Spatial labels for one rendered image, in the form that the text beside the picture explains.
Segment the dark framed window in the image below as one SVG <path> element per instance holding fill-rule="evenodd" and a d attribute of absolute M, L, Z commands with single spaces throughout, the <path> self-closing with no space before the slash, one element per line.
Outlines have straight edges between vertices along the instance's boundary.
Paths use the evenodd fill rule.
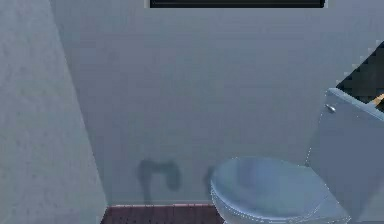
<path fill-rule="evenodd" d="M 323 8 L 327 0 L 144 0 L 147 8 Z"/>

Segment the white toilet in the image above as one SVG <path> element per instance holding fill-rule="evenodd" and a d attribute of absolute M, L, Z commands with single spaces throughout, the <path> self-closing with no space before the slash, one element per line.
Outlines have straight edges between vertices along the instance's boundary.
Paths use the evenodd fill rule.
<path fill-rule="evenodd" d="M 210 184 L 224 224 L 384 224 L 384 112 L 330 88 L 304 164 L 236 157 Z"/>

